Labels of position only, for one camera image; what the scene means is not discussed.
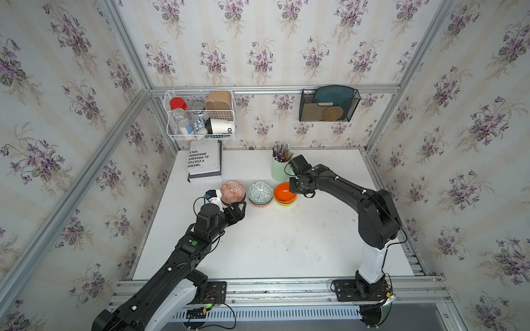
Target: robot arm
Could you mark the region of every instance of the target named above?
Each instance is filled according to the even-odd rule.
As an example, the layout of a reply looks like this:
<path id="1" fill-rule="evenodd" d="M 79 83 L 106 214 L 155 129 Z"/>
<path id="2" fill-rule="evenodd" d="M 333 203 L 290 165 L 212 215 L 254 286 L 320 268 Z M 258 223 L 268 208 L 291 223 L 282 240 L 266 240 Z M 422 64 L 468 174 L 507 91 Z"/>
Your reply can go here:
<path id="1" fill-rule="evenodd" d="M 385 284 L 383 264 L 386 251 L 401 228 L 392 197 L 386 190 L 376 192 L 353 184 L 322 164 L 312 167 L 302 155 L 293 158 L 289 164 L 297 176 L 289 180 L 292 193 L 312 198 L 316 190 L 322 190 L 359 214 L 359 234 L 365 247 L 356 273 L 356 294 L 357 299 L 367 300 Z"/>

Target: white table surface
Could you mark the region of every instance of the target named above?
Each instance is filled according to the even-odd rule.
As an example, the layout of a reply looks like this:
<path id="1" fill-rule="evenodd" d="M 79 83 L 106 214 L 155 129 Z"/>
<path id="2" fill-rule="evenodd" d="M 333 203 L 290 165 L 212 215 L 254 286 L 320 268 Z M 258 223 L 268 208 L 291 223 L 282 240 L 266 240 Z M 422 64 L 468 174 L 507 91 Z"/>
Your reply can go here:
<path id="1" fill-rule="evenodd" d="M 257 180 L 276 187 L 270 175 L 270 150 L 223 151 L 223 179 L 192 184 L 187 181 L 188 151 L 179 151 L 134 273 L 134 280 L 151 278 L 167 260 L 188 225 L 194 223 L 193 201 L 231 180 L 245 187 Z M 339 176 L 375 189 L 359 150 L 296 150 L 307 162 L 323 164 Z M 197 270 L 211 279 L 305 278 L 355 276 L 363 253 L 357 213 L 337 198 L 317 191 L 312 199 L 298 195 L 289 206 L 275 200 L 265 208 L 248 198 L 245 218 L 226 228 L 219 246 Z M 201 202 L 197 201 L 196 209 Z M 392 245 L 384 271 L 413 275 L 401 245 Z"/>

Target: purple flower pattern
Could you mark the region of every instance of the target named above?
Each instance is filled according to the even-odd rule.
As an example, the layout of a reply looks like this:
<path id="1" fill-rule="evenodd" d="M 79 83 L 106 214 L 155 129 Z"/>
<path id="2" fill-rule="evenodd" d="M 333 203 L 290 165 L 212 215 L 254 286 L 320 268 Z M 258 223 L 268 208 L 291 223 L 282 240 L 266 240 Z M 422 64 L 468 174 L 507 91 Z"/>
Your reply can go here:
<path id="1" fill-rule="evenodd" d="M 405 33 L 412 22 L 412 17 L 421 8 L 422 4 L 427 5 L 429 0 L 403 0 L 396 3 L 396 19 L 392 21 L 392 31 L 397 30 L 397 35 Z"/>
<path id="2" fill-rule="evenodd" d="M 467 308 L 472 315 L 471 318 L 467 318 L 471 324 L 478 329 L 485 327 L 497 331 L 517 331 L 517 327 L 512 322 L 515 313 L 510 312 L 509 308 L 502 307 L 508 307 L 509 300 L 506 298 L 494 300 L 486 292 L 484 294 L 480 296 L 479 303 L 475 305 L 470 303 Z"/>
<path id="3" fill-rule="evenodd" d="M 256 131 L 256 136 L 261 141 L 265 141 L 269 137 L 269 131 L 274 125 L 271 121 L 266 120 L 264 117 L 256 117 L 252 128 Z"/>
<path id="4" fill-rule="evenodd" d="M 492 104 L 480 105 L 479 111 L 471 114 L 474 125 L 465 127 L 457 135 L 461 137 L 457 147 L 463 147 L 463 150 L 468 152 L 471 149 L 479 151 L 477 149 L 479 142 L 488 146 L 495 138 L 502 139 L 509 128 L 508 120 L 512 111 L 517 112 L 519 116 L 528 114 L 528 111 L 522 108 L 523 105 L 522 103 L 508 105 L 506 99 L 500 96 Z"/>
<path id="5" fill-rule="evenodd" d="M 440 130 L 440 127 L 435 127 L 432 132 L 425 132 L 423 145 L 420 146 L 420 150 L 416 153 L 420 157 L 417 162 L 425 164 L 431 160 L 431 156 L 442 155 L 444 153 L 443 147 L 448 144 L 445 140 L 442 140 L 443 137 L 444 131 Z"/>
<path id="6" fill-rule="evenodd" d="M 149 205 L 147 201 L 145 202 L 144 211 L 140 215 L 140 218 L 142 219 L 142 222 L 145 226 L 149 226 L 151 224 L 151 221 L 153 221 L 153 218 L 155 217 L 155 206 L 152 204 Z"/>
<path id="7" fill-rule="evenodd" d="M 272 51 L 270 46 L 274 43 L 274 40 L 265 39 L 260 45 L 257 41 L 252 43 L 253 49 L 250 51 L 248 57 L 249 65 L 254 66 L 252 71 L 252 79 L 256 80 L 258 85 L 264 85 L 269 78 L 269 73 L 272 71 L 273 59 Z"/>
<path id="8" fill-rule="evenodd" d="M 136 254 L 136 246 L 133 246 L 124 256 L 120 258 L 120 263 L 118 263 L 117 267 L 122 271 L 122 277 L 124 280 L 131 279 L 132 275 L 130 273 L 137 257 L 138 255 Z"/>
<path id="9" fill-rule="evenodd" d="M 313 140 L 313 141 L 311 142 L 311 145 L 309 145 L 309 147 L 313 147 L 313 148 L 324 148 L 324 147 L 326 147 L 326 146 L 325 146 L 326 141 L 327 141 L 327 139 Z"/>
<path id="10" fill-rule="evenodd" d="M 399 144 L 397 147 L 392 148 L 390 158 L 388 159 L 387 165 L 389 166 L 388 172 L 393 172 L 397 166 L 404 166 L 405 159 L 407 158 L 405 149 L 402 144 Z"/>
<path id="11" fill-rule="evenodd" d="M 1 148 L 3 156 L 18 159 L 11 162 L 11 171 L 8 175 L 19 175 L 24 185 L 40 178 L 42 190 L 51 196 L 57 195 L 57 190 L 67 192 L 74 179 L 69 175 L 72 167 L 65 168 L 65 159 L 56 154 L 57 145 L 50 144 L 46 140 L 34 139 L 25 135 L 32 131 L 29 123 L 26 123 L 18 131 L 15 126 L 16 145 L 5 144 Z"/>
<path id="12" fill-rule="evenodd" d="M 36 313 L 30 318 L 18 310 L 24 304 L 24 300 L 16 300 L 17 310 L 8 314 L 4 320 L 5 331 L 39 331 L 44 330 L 46 320 L 44 314 Z"/>
<path id="13" fill-rule="evenodd" d="M 89 52 L 92 44 L 86 36 L 86 29 L 61 6 L 46 4 L 42 8 L 52 19 L 51 30 L 57 35 L 60 47 L 71 47 L 74 53 L 73 61 L 79 70 L 84 73 L 86 69 L 94 77 L 98 65 L 95 62 L 96 55 Z"/>
<path id="14" fill-rule="evenodd" d="M 481 252 L 485 259 L 479 267 L 484 268 L 486 275 L 492 279 L 499 279 L 504 286 L 506 278 L 514 285 L 520 285 L 523 280 L 530 282 L 530 239 L 521 243 L 521 240 L 508 236 L 496 242 L 500 252 L 490 249 Z"/>
<path id="15" fill-rule="evenodd" d="M 449 179 L 452 187 L 439 193 L 439 195 L 444 197 L 438 202 L 438 205 L 442 205 L 444 210 L 451 210 L 455 214 L 456 207 L 461 211 L 468 206 L 475 208 L 482 190 L 494 193 L 494 190 L 490 187 L 490 182 L 478 182 L 476 178 L 477 174 L 472 170 L 465 176 L 457 173 L 456 178 Z"/>
<path id="16" fill-rule="evenodd" d="M 288 29 L 288 36 L 296 32 L 296 29 L 298 28 L 298 26 L 296 25 L 296 22 L 298 20 L 298 14 L 302 9 L 302 5 L 307 5 L 308 3 L 309 0 L 284 0 L 277 2 L 278 9 L 282 11 L 280 20 L 282 30 Z"/>
<path id="17" fill-rule="evenodd" d="M 79 213 L 81 213 L 81 211 L 76 209 L 75 216 L 70 217 L 70 221 L 68 221 L 59 234 L 59 238 L 55 243 L 56 248 L 64 247 L 65 244 L 67 244 L 68 246 L 72 246 L 73 251 L 76 249 L 83 251 L 84 241 L 88 240 L 92 244 L 94 233 L 81 225 L 81 221 L 79 221 L 79 218 L 77 217 Z"/>
<path id="18" fill-rule="evenodd" d="M 156 69 L 156 78 L 165 86 L 174 84 L 173 74 L 175 71 L 175 61 L 171 55 L 165 51 L 167 42 L 158 40 L 155 45 L 150 43 L 145 44 L 147 52 L 144 58 L 147 60 L 147 66 Z"/>
<path id="19" fill-rule="evenodd" d="M 333 137 L 335 140 L 339 140 L 342 138 L 342 135 L 348 129 L 351 127 L 351 123 L 346 122 L 333 122 L 330 125 L 331 127 L 331 137 Z"/>
<path id="20" fill-rule="evenodd" d="M 0 52 L 0 83 L 9 87 L 7 94 L 16 94 L 19 101 L 26 104 L 27 92 L 29 92 L 41 105 L 42 92 L 38 90 L 40 83 L 30 81 L 33 75 L 28 75 L 22 70 L 22 64 L 17 60 L 16 52 L 20 52 L 20 47 L 11 38 L 7 38 L 5 45 Z"/>
<path id="21" fill-rule="evenodd" d="M 176 37 L 183 34 L 184 28 L 180 25 L 180 6 L 184 5 L 184 0 L 159 0 L 153 2 L 156 11 L 162 13 L 162 23 L 166 26 L 168 32 L 173 31 Z"/>
<path id="22" fill-rule="evenodd" d="M 520 22 L 506 27 L 508 32 L 502 39 L 505 45 L 499 49 L 497 54 L 492 55 L 493 61 L 486 66 L 486 69 L 492 68 L 494 72 L 486 79 L 498 79 L 501 75 L 509 74 L 508 68 L 514 68 L 517 58 L 526 54 L 527 48 L 530 47 L 530 24 L 528 23 L 530 23 L 530 10 Z"/>
<path id="23" fill-rule="evenodd" d="M 153 144 L 153 151 L 158 153 L 162 158 L 166 158 L 166 152 L 163 142 L 164 137 L 160 133 L 151 135 L 151 143 Z"/>
<path id="24" fill-rule="evenodd" d="M 223 73 L 226 72 L 225 64 L 228 61 L 225 59 L 225 55 L 221 52 L 219 46 L 223 41 L 215 39 L 211 45 L 207 42 L 202 42 L 200 45 L 202 51 L 200 53 L 200 64 L 206 66 L 206 79 L 211 80 L 213 85 L 222 85 L 226 77 Z"/>
<path id="25" fill-rule="evenodd" d="M 372 135 L 372 133 L 374 132 L 374 126 L 375 126 L 375 123 L 377 123 L 377 119 L 375 119 L 374 122 L 373 122 L 372 124 L 370 124 L 370 125 L 368 125 L 368 126 L 366 127 L 365 132 L 368 134 L 368 135 L 366 136 L 366 138 L 369 138 L 369 137 Z"/>
<path id="26" fill-rule="evenodd" d="M 370 44 L 366 41 L 359 43 L 359 49 L 351 54 L 349 64 L 354 67 L 346 74 L 352 84 L 359 83 L 366 78 L 365 73 L 371 71 L 372 64 L 377 62 L 377 52 L 375 46 L 383 42 L 381 39 L 374 39 Z"/>
<path id="27" fill-rule="evenodd" d="M 362 16 L 368 11 L 367 5 L 367 0 L 339 0 L 335 16 L 340 17 L 340 22 L 333 30 L 337 45 L 348 42 L 351 36 L 357 33 L 355 27 L 361 25 Z"/>
<path id="28" fill-rule="evenodd" d="M 388 193 L 390 193 L 394 201 L 399 200 L 398 187 L 399 187 L 399 183 L 397 182 L 397 180 L 386 182 L 386 190 L 388 191 Z"/>
<path id="29" fill-rule="evenodd" d="M 393 130 L 401 129 L 401 125 L 403 125 L 403 123 L 405 123 L 407 120 L 411 120 L 412 112 L 415 110 L 416 108 L 412 106 L 412 99 L 410 99 L 410 96 L 407 95 L 405 100 L 400 102 L 400 104 L 397 106 L 396 116 L 393 120 L 393 123 L 395 124 Z"/>
<path id="30" fill-rule="evenodd" d="M 127 209 L 118 207 L 115 213 L 107 215 L 105 227 L 110 229 L 111 238 L 121 236 L 123 239 L 129 239 L 129 235 L 135 235 L 135 227 L 127 219 L 126 213 Z"/>
<path id="31" fill-rule="evenodd" d="M 392 78 L 393 82 L 396 82 L 396 83 L 399 82 L 399 79 L 405 72 L 407 65 L 409 65 L 409 61 L 412 58 L 412 54 L 414 54 L 414 50 L 416 49 L 417 44 L 418 44 L 417 42 L 413 42 L 412 45 L 410 46 L 410 49 L 407 50 L 405 53 L 401 54 L 401 58 L 396 63 L 397 65 L 400 66 L 400 68 L 399 70 L 394 72 L 394 77 Z"/>
<path id="32" fill-rule="evenodd" d="M 378 168 L 381 166 L 381 158 L 379 156 L 379 148 L 376 148 L 375 151 L 372 152 L 372 160 L 374 161 L 374 164 Z"/>
<path id="33" fill-rule="evenodd" d="M 445 43 L 442 50 L 449 49 L 455 44 L 458 39 L 458 34 L 470 23 L 475 23 L 479 18 L 480 1 L 471 0 L 468 3 L 459 3 L 451 13 L 451 23 L 447 26 L 447 30 L 440 40 L 440 43 Z"/>
<path id="34" fill-rule="evenodd" d="M 147 173 L 146 164 L 141 164 L 139 167 L 135 167 L 132 176 L 136 179 L 136 186 L 143 187 L 147 192 L 150 192 L 153 189 L 153 182 Z"/>
<path id="35" fill-rule="evenodd" d="M 119 51 L 112 53 L 113 58 L 107 60 L 107 66 L 110 67 L 110 78 L 114 81 L 114 87 L 121 87 L 121 91 L 125 100 L 132 102 L 136 97 L 136 88 L 133 86 L 133 79 L 130 75 L 130 70 L 121 62 Z"/>
<path id="36" fill-rule="evenodd" d="M 348 137 L 344 143 L 341 144 L 341 147 L 360 147 L 361 143 L 355 138 Z"/>
<path id="37" fill-rule="evenodd" d="M 462 244 L 464 235 L 460 232 L 460 227 L 453 227 L 451 229 L 445 226 L 441 227 L 440 237 L 433 243 L 435 251 L 433 254 L 437 258 L 447 258 L 447 256 L 456 256 L 459 261 L 462 261 L 464 253 L 467 251 Z"/>
<path id="38" fill-rule="evenodd" d="M 86 119 L 89 120 L 89 124 L 97 131 L 99 129 L 106 131 L 107 120 L 105 119 L 105 114 L 102 114 L 97 106 L 95 100 L 96 91 L 83 84 L 83 82 L 81 82 L 81 85 L 77 85 L 75 82 L 69 83 L 71 86 L 63 86 L 63 92 L 70 99 L 70 111 L 78 115 L 85 115 Z"/>
<path id="39" fill-rule="evenodd" d="M 320 62 L 325 56 L 330 54 L 328 43 L 322 42 L 319 37 L 313 39 L 309 37 L 307 47 L 300 51 L 302 58 L 305 60 L 304 75 L 309 75 L 309 79 L 317 76 L 319 73 Z"/>
<path id="40" fill-rule="evenodd" d="M 237 145 L 239 148 L 247 149 L 247 150 L 255 150 L 256 149 L 256 143 L 254 141 L 249 141 L 248 139 L 240 139 L 239 145 Z"/>
<path id="41" fill-rule="evenodd" d="M 276 94 L 272 100 L 272 104 L 276 105 L 276 109 L 274 109 L 274 116 L 277 116 L 278 120 L 286 119 L 287 115 L 291 114 L 289 110 L 293 109 L 294 102 L 295 96 L 292 94 Z"/>
<path id="42" fill-rule="evenodd" d="M 429 201 L 428 196 L 430 196 L 430 191 L 427 189 L 429 187 L 429 181 L 425 179 L 425 176 L 421 176 L 419 179 L 413 178 L 412 183 L 410 184 L 411 189 L 407 193 L 407 202 L 406 204 L 411 207 L 418 201 L 423 201 L 427 203 Z"/>
<path id="43" fill-rule="evenodd" d="M 167 178 L 169 177 L 169 172 L 166 169 L 162 169 L 157 175 L 158 182 L 161 186 L 165 186 Z"/>
<path id="44" fill-rule="evenodd" d="M 243 13 L 243 7 L 249 4 L 249 0 L 226 0 L 219 1 L 217 4 L 222 11 L 225 11 L 226 31 L 233 29 L 234 35 L 240 34 L 243 29 L 241 14 Z"/>
<path id="45" fill-rule="evenodd" d="M 419 235 L 422 235 L 423 237 L 425 236 L 423 234 L 423 229 L 418 227 L 414 217 L 411 219 L 406 219 L 405 225 L 407 226 L 407 231 L 409 232 L 409 236 L 412 238 L 412 240 L 418 241 Z"/>
<path id="46" fill-rule="evenodd" d="M 68 294 L 77 299 L 77 307 L 80 303 L 87 303 L 90 298 L 98 301 L 110 290 L 111 281 L 103 277 L 100 268 L 101 264 L 99 263 L 94 264 L 94 266 L 89 264 L 85 274 L 74 279 L 75 286 L 68 291 Z"/>
<path id="47" fill-rule="evenodd" d="M 112 160 L 109 160 L 108 164 L 103 167 L 101 174 L 96 178 L 95 183 L 99 185 L 101 191 L 104 191 L 106 188 L 110 189 L 111 196 L 114 199 L 118 198 L 118 194 L 122 197 L 125 197 L 123 193 L 125 192 L 125 178 L 121 176 L 121 170 L 118 169 L 117 163 L 114 163 Z"/>
<path id="48" fill-rule="evenodd" d="M 138 155 L 147 152 L 147 146 L 145 145 L 144 133 L 142 132 L 142 126 L 138 122 L 131 124 L 129 131 L 125 134 L 129 146 L 135 145 L 136 152 Z"/>
<path id="49" fill-rule="evenodd" d="M 373 106 L 377 100 L 382 98 L 383 94 L 379 93 L 361 94 L 361 101 L 359 103 L 357 112 L 361 113 L 361 116 L 368 114 L 373 109 Z"/>
<path id="50" fill-rule="evenodd" d="M 471 77 L 473 76 L 469 73 L 469 70 L 458 72 L 457 67 L 451 67 L 449 74 L 442 75 L 440 80 L 434 84 L 436 93 L 430 95 L 425 101 L 425 105 L 427 105 L 425 114 L 429 116 L 440 114 L 440 106 L 447 108 L 449 102 L 456 99 L 456 95 L 460 92 L 462 79 Z"/>
<path id="51" fill-rule="evenodd" d="M 247 115 L 249 112 L 250 98 L 254 98 L 254 96 L 253 95 L 237 95 L 235 97 L 235 104 L 237 106 L 237 111 L 241 112 L 243 116 Z"/>

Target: white wire basket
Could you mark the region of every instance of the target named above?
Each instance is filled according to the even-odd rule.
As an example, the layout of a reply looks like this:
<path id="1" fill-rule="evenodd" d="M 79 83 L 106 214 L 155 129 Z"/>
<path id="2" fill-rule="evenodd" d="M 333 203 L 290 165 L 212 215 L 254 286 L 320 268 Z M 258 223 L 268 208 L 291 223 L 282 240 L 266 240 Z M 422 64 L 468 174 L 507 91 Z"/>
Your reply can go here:
<path id="1" fill-rule="evenodd" d="M 228 91 L 232 99 L 232 110 L 201 110 L 201 111 L 190 111 L 186 110 L 186 114 L 190 119 L 191 123 L 194 123 L 199 117 L 202 117 L 204 120 L 209 118 L 222 119 L 222 120 L 232 120 L 234 121 L 234 132 L 232 134 L 225 135 L 182 135 L 180 130 L 176 125 L 176 122 L 172 116 L 171 108 L 169 107 L 169 101 L 174 97 L 181 97 L 184 99 L 186 104 L 189 106 L 193 101 L 202 101 L 206 102 L 211 91 Z M 166 132 L 167 135 L 173 140 L 205 140 L 205 139 L 215 139 L 215 140 L 234 140 L 235 139 L 235 99 L 234 93 L 230 89 L 215 89 L 215 90 L 174 90 L 166 91 L 164 96 L 164 109 L 167 112 L 167 126 Z"/>

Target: round woven coaster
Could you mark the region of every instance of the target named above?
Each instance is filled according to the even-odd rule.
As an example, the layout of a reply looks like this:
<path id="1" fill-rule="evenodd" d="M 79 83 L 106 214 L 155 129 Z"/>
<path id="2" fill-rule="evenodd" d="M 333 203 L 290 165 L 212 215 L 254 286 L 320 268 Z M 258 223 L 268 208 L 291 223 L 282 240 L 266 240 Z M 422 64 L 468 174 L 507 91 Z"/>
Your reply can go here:
<path id="1" fill-rule="evenodd" d="M 329 107 L 322 113 L 324 121 L 333 122 L 337 121 L 344 114 L 344 110 L 341 106 Z"/>

